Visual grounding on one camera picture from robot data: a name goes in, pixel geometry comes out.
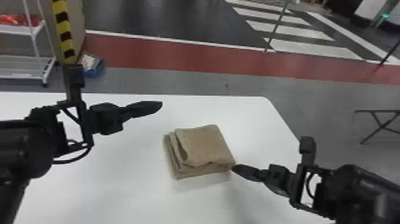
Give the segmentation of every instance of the pole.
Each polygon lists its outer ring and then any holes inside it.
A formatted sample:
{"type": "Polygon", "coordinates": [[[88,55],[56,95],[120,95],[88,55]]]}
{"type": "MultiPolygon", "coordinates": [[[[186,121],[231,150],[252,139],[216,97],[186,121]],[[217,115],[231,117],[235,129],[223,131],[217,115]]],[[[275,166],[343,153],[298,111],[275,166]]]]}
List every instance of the pole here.
{"type": "Polygon", "coordinates": [[[280,25],[280,22],[282,21],[282,17],[285,14],[286,9],[288,8],[289,5],[289,0],[285,0],[285,6],[283,7],[282,11],[280,12],[279,18],[277,23],[275,24],[274,30],[271,33],[270,39],[268,40],[268,45],[271,46],[271,41],[274,39],[276,30],[278,29],[278,26],[280,25]]]}
{"type": "Polygon", "coordinates": [[[396,45],[393,46],[393,48],[389,51],[389,53],[387,54],[387,56],[382,59],[382,61],[380,62],[380,66],[383,65],[383,63],[385,63],[385,61],[393,54],[393,52],[395,52],[395,50],[397,49],[397,47],[400,45],[400,38],[399,41],[397,41],[396,45]]]}

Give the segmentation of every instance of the red floor stripe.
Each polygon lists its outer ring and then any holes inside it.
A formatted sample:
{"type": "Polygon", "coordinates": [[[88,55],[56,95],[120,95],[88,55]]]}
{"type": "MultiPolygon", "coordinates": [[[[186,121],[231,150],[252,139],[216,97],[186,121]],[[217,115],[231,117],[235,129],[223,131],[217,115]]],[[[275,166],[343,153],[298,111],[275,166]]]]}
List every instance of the red floor stripe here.
{"type": "Polygon", "coordinates": [[[87,35],[84,51],[108,67],[202,71],[400,85],[400,66],[362,61],[87,35]]]}

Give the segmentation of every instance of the yellow and black striped pole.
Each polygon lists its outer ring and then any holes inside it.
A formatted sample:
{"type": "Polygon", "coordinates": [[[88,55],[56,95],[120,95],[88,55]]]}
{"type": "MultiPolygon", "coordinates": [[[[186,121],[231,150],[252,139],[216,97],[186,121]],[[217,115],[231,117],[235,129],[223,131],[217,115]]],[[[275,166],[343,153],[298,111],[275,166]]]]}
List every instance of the yellow and black striped pole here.
{"type": "Polygon", "coordinates": [[[68,19],[68,8],[66,0],[53,0],[53,14],[55,16],[55,27],[60,37],[60,46],[64,54],[64,63],[76,62],[74,42],[72,40],[71,25],[68,19]]]}

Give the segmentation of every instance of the metal shelf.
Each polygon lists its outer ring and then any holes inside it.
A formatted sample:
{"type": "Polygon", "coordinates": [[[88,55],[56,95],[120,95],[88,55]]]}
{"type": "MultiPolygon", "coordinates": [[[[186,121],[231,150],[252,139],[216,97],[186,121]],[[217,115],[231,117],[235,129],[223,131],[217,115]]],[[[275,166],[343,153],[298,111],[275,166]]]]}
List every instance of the metal shelf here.
{"type": "Polygon", "coordinates": [[[47,86],[47,78],[55,63],[55,52],[51,42],[51,36],[46,22],[45,15],[39,0],[36,0],[37,8],[42,21],[36,27],[32,26],[27,0],[22,0],[25,16],[29,26],[12,26],[0,24],[0,33],[6,35],[23,35],[30,37],[32,41],[35,56],[16,56],[16,55],[0,55],[0,79],[41,79],[44,87],[47,86]],[[49,45],[52,51],[52,57],[41,57],[38,45],[36,43],[36,35],[42,30],[46,30],[49,45]]]}
{"type": "MultiPolygon", "coordinates": [[[[32,35],[36,36],[40,32],[40,30],[42,30],[43,27],[45,27],[45,24],[46,22],[42,20],[40,21],[38,26],[32,27],[32,35]]],[[[0,24],[0,33],[31,36],[29,26],[13,26],[13,25],[0,24]]]]}
{"type": "Polygon", "coordinates": [[[6,79],[46,80],[55,62],[55,57],[26,57],[0,55],[0,77],[6,79]]]}

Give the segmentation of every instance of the folded towel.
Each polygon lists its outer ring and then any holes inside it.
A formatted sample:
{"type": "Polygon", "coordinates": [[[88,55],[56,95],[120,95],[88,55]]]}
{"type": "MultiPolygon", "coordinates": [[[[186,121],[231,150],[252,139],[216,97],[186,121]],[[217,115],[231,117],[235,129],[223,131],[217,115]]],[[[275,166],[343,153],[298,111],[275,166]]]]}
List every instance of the folded towel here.
{"type": "Polygon", "coordinates": [[[235,165],[216,125],[176,129],[164,136],[164,146],[175,179],[225,172],[235,165]]]}

